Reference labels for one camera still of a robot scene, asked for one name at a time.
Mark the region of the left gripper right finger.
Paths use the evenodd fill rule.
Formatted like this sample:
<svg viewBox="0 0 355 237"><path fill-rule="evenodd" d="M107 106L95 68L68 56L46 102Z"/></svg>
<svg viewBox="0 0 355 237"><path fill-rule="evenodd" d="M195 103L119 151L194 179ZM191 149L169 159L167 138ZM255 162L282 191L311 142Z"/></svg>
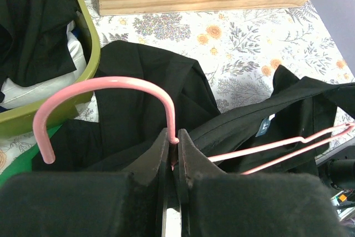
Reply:
<svg viewBox="0 0 355 237"><path fill-rule="evenodd" d="M346 236L328 190L309 174L228 174L178 133L182 236Z"/></svg>

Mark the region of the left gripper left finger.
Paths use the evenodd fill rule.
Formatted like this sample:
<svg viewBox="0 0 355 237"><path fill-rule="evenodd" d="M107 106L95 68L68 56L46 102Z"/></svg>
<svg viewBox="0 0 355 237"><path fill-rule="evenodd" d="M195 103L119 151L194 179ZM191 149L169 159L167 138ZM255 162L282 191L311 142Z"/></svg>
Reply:
<svg viewBox="0 0 355 237"><path fill-rule="evenodd" d="M169 141L120 172L31 172L1 187L2 236L164 236Z"/></svg>

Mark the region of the white shirt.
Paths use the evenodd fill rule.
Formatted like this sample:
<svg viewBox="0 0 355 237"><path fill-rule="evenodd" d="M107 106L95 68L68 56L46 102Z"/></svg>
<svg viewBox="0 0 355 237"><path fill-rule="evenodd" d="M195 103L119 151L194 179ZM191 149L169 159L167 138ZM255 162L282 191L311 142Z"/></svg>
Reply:
<svg viewBox="0 0 355 237"><path fill-rule="evenodd" d="M72 33L77 17L77 12L29 17L1 12L4 109L48 97L73 84L84 72L83 47Z"/></svg>

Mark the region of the blue plaid shirt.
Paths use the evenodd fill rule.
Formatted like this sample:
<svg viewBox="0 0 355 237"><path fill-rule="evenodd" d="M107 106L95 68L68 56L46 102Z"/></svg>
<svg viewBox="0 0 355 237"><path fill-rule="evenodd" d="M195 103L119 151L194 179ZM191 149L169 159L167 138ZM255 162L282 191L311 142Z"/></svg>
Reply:
<svg viewBox="0 0 355 237"><path fill-rule="evenodd" d="M6 104L6 100L7 100L7 98L6 98L6 92L4 91L4 90L2 90L1 92L0 92L0 101L1 101L1 103L0 103L0 106L1 107L3 107L3 108L5 108L5 104Z"/></svg>

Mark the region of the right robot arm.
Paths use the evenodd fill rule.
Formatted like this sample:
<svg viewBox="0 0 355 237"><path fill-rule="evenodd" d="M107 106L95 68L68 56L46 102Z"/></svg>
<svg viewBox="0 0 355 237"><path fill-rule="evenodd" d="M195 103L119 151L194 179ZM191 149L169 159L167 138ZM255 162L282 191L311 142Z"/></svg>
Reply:
<svg viewBox="0 0 355 237"><path fill-rule="evenodd" d="M332 190L354 190L354 138L316 159L318 174Z"/></svg>

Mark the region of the green cloth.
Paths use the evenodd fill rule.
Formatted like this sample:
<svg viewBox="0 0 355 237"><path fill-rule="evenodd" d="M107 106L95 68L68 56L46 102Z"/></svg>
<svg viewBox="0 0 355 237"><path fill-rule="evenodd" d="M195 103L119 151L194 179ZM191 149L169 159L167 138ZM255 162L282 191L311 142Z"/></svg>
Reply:
<svg viewBox="0 0 355 237"><path fill-rule="evenodd" d="M32 159L39 153L32 132L1 141L1 186L12 176L32 171Z"/></svg>

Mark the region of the floral table mat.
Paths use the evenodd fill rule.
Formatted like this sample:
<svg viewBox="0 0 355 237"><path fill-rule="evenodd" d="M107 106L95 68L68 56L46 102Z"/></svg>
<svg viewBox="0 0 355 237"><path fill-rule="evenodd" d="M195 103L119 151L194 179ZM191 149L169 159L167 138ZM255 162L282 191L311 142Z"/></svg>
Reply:
<svg viewBox="0 0 355 237"><path fill-rule="evenodd" d="M124 40L197 59L222 112L272 93L276 68L331 84L353 82L312 3L300 8L100 16L84 0L104 46Z"/></svg>

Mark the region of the aluminium rail frame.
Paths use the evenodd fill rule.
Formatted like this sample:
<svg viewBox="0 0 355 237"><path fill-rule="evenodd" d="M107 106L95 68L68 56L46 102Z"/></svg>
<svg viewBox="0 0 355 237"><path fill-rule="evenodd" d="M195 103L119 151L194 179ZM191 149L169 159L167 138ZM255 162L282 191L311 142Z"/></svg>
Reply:
<svg viewBox="0 0 355 237"><path fill-rule="evenodd" d="M354 189L339 191L331 197L331 203L340 222L354 224Z"/></svg>

